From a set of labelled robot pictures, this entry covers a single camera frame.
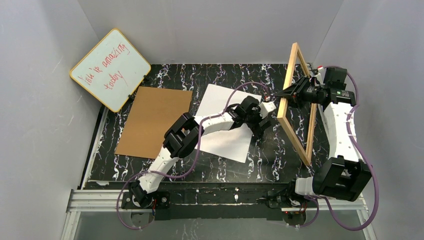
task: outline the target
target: black marble table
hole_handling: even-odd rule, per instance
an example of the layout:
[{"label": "black marble table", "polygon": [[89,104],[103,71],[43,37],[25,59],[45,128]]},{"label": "black marble table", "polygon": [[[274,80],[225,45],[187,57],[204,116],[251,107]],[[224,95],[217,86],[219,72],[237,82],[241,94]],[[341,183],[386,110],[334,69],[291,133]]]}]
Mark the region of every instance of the black marble table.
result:
[{"label": "black marble table", "polygon": [[[195,114],[208,84],[236,88],[246,82],[261,82],[272,93],[283,88],[286,64],[164,64],[152,65],[148,74],[153,81],[142,86],[193,91],[189,112]],[[301,76],[296,66],[293,81]],[[243,91],[262,95],[258,86],[246,86]],[[120,112],[109,111],[90,171],[89,182],[123,182],[135,173],[147,170],[153,159],[115,155],[115,149],[130,113],[127,102]],[[310,107],[288,108],[287,118],[299,140],[305,146],[309,126]],[[329,143],[319,114],[315,119],[312,165],[305,166],[292,143],[277,121],[277,111],[271,116],[271,127],[259,140],[252,139],[245,163],[236,162],[202,152],[194,172],[178,181],[196,183],[282,183],[296,177],[310,177],[328,158]],[[180,175],[193,163],[194,152],[179,160],[171,169]],[[165,178],[164,181],[175,181]]]}]

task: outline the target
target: whiteboard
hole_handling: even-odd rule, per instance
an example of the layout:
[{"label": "whiteboard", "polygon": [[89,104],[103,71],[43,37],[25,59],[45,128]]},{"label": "whiteboard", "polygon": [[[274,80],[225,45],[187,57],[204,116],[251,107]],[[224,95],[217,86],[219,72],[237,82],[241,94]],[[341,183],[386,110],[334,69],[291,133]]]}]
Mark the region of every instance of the whiteboard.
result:
[{"label": "whiteboard", "polygon": [[114,28],[69,71],[69,75],[116,113],[150,70],[150,64]]}]

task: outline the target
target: yellow frame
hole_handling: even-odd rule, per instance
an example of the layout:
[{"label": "yellow frame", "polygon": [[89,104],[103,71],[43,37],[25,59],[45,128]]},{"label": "yellow frame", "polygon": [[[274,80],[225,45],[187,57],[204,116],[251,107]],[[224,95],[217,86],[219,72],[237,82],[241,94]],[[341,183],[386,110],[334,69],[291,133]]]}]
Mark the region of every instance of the yellow frame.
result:
[{"label": "yellow frame", "polygon": [[[286,89],[292,85],[293,73],[295,71],[296,59],[299,58],[300,66],[303,70],[303,73],[310,78],[311,75],[308,71],[308,66],[305,62],[304,56],[302,55],[301,49],[299,48],[299,44],[297,42],[293,43],[291,46],[290,58],[288,60],[287,72],[285,73],[284,85],[282,89]],[[307,140],[306,140],[306,150],[303,148],[301,142],[298,139],[295,131],[290,125],[289,120],[286,117],[287,112],[287,99],[281,98],[279,102],[277,119],[284,129],[285,133],[290,139],[290,142],[293,144],[294,149],[296,149],[297,153],[300,156],[300,159],[306,166],[311,165],[312,158],[312,143],[314,141],[314,130],[315,130],[315,117],[317,114],[317,104],[312,103],[310,105],[310,118],[309,118],[309,129],[307,132]]]},{"label": "yellow frame", "polygon": [[[113,31],[118,31],[119,32],[119,34],[121,34],[122,35],[122,37],[134,48],[134,50],[138,53],[138,55],[140,55],[140,57],[142,58],[142,59],[144,59],[145,61],[146,61],[146,63],[148,63],[148,66],[150,67],[150,69],[148,70],[148,72],[145,74],[145,75],[147,75],[147,74],[149,74],[150,73],[150,71],[152,70],[152,66],[150,65],[150,63],[141,55],[141,53],[139,53],[139,51],[137,50],[137,48],[125,37],[125,35],[123,35],[122,34],[122,32],[118,29],[118,28],[113,28],[112,30],[110,30],[107,34],[106,34],[106,36],[104,36],[71,70],[69,70],[69,76],[70,76],[70,78],[72,79],[72,80],[74,80],[77,84],[79,84],[83,89],[85,89],[87,92],[89,92],[91,95],[93,95],[97,100],[99,100],[99,102],[101,102],[103,105],[105,105],[110,111],[112,111],[112,112],[114,112],[114,113],[117,113],[117,112],[119,112],[121,109],[122,109],[122,107],[125,105],[125,103],[128,101],[128,99],[129,99],[129,97],[127,97],[126,98],[126,101],[122,104],[122,106],[120,106],[120,108],[117,110],[117,111],[114,111],[114,110],[112,110],[108,105],[106,105],[102,100],[100,100],[100,98],[98,98],[94,93],[92,93],[90,90],[88,90],[88,88],[86,88],[83,84],[81,84],[78,80],[76,80],[75,78],[73,78],[72,77],[72,71],[76,68],[76,67],[78,67],[78,65],[80,65],[80,63],[82,62],[82,61],[84,61],[84,59],[86,59],[86,57],[88,56],[88,55],[90,55],[91,53],[92,53],[92,51],[94,50],[94,49],[96,49],[97,48],[97,46],[100,44],[100,43],[102,43],[103,42],[103,40],[105,40]],[[140,79],[140,82],[138,83],[138,85],[137,86],[135,86],[135,88],[132,90],[132,92],[131,92],[131,94],[133,94],[134,93],[134,91],[140,86],[140,84],[143,82],[143,80],[144,80],[145,78],[143,77],[142,79]]]}]

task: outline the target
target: marble surface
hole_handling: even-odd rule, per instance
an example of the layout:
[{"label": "marble surface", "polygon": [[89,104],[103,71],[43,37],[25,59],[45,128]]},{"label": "marble surface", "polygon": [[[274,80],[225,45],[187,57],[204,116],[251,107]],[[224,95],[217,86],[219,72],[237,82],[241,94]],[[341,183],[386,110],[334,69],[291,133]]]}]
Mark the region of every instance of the marble surface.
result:
[{"label": "marble surface", "polygon": [[[236,88],[245,82],[261,82],[272,93],[283,89],[286,64],[164,64],[152,65],[149,76],[152,82],[142,86],[154,88],[180,89],[193,91],[189,112],[195,114],[208,84]],[[301,68],[296,66],[293,81],[301,76]],[[262,95],[259,86],[246,86],[243,91]],[[132,103],[127,102],[120,112],[107,113],[100,137],[89,181],[122,182],[135,173],[147,170],[153,159],[125,155],[115,155],[115,149],[123,132]],[[299,140],[305,146],[309,126],[310,108],[289,107],[287,118]],[[305,166],[296,153],[289,138],[276,119],[275,111],[263,137],[252,139],[246,163],[225,159],[202,152],[194,172],[179,181],[209,183],[272,183],[288,182],[296,177],[310,177],[328,158],[329,143],[319,114],[315,119],[315,133],[312,150],[312,165]],[[194,152],[179,160],[169,171],[179,175],[193,163]]]}]

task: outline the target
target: red handwriting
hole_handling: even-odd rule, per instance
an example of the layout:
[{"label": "red handwriting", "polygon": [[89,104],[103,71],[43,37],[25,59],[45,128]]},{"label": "red handwriting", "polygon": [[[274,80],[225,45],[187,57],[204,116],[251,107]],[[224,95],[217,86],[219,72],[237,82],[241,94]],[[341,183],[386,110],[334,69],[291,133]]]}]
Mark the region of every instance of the red handwriting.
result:
[{"label": "red handwriting", "polygon": [[127,51],[127,55],[130,54],[130,51],[125,46],[125,44],[120,43],[117,49],[113,48],[110,54],[104,58],[104,61],[102,62],[103,66],[107,68],[112,63],[113,59],[116,59],[119,55],[121,55],[121,53],[125,51]]},{"label": "red handwriting", "polygon": [[100,70],[100,68],[99,68],[98,66],[95,66],[95,67],[94,67],[94,69],[93,69],[93,68],[91,68],[91,67],[89,67],[88,69],[94,70],[94,71],[96,71],[97,73],[102,73],[102,72],[103,72],[102,70]]},{"label": "red handwriting", "polygon": [[85,81],[89,86],[91,86],[92,82],[93,82],[94,75],[93,74],[90,74],[90,75],[86,74],[85,79],[83,79],[81,76],[78,76],[78,78]]},{"label": "red handwriting", "polygon": [[104,89],[110,89],[110,90],[114,89],[114,86],[117,80],[120,78],[125,82],[125,85],[128,87],[128,83],[125,80],[125,78],[122,76],[120,71],[118,71],[118,73],[115,73],[113,75],[109,73],[109,77],[110,77],[109,82],[107,84],[103,84],[103,86],[105,87]]}]

